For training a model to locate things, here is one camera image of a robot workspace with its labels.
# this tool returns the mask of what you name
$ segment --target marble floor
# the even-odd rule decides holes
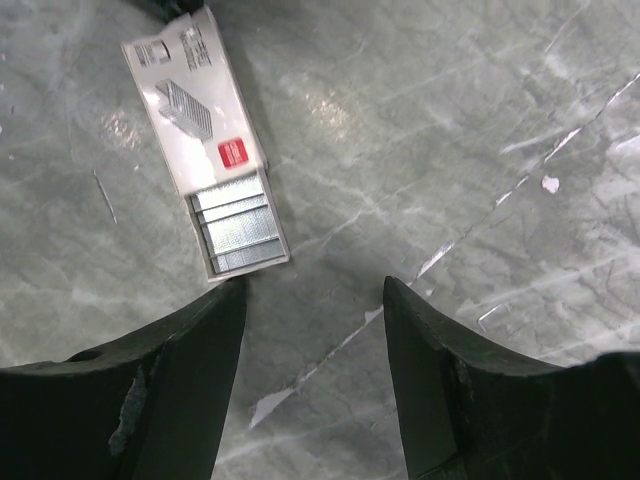
[[[640,3],[212,6],[293,254],[251,276],[213,479],[406,478],[385,275],[557,364],[640,347]],[[124,0],[0,0],[0,366],[207,288],[120,51],[160,28]]]

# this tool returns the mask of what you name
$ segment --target dark green object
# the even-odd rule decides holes
[[[640,354],[561,369],[485,339],[394,278],[384,319],[411,480],[640,475]]]
[[[66,362],[0,370],[0,479],[209,480],[245,312],[231,280]]]
[[[204,7],[204,0],[127,0],[149,15],[169,22],[187,13],[195,13]]]

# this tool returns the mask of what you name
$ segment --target red label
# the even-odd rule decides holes
[[[226,168],[238,167],[249,161],[247,150],[240,137],[218,144],[218,151]]]

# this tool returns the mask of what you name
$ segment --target white cardboard box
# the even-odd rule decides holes
[[[289,260],[266,157],[211,11],[122,45],[210,281]]]

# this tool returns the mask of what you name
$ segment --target floor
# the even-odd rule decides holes
[[[293,253],[251,278],[213,479],[406,478],[386,275],[549,362],[640,347],[640,3],[213,3]],[[159,29],[0,3],[0,366],[207,288],[119,46]]]

